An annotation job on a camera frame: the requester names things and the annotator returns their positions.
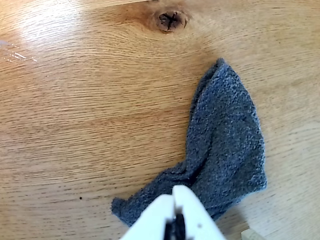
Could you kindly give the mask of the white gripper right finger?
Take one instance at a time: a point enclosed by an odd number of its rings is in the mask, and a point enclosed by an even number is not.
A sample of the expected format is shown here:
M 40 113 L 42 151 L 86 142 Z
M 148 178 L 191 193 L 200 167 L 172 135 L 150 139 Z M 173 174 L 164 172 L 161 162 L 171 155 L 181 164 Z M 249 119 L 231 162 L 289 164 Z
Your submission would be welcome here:
M 176 223 L 180 233 L 186 240 L 224 240 L 205 207 L 192 190 L 184 185 L 176 185 L 172 189 Z

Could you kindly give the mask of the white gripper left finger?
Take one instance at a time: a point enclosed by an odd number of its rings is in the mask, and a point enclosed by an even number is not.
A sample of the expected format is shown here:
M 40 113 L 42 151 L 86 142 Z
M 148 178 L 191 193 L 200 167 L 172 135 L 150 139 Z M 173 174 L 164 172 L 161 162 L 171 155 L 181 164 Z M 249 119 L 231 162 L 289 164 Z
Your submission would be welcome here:
M 137 221 L 121 237 L 122 240 L 163 240 L 166 225 L 175 217 L 175 200 L 172 195 L 157 197 Z

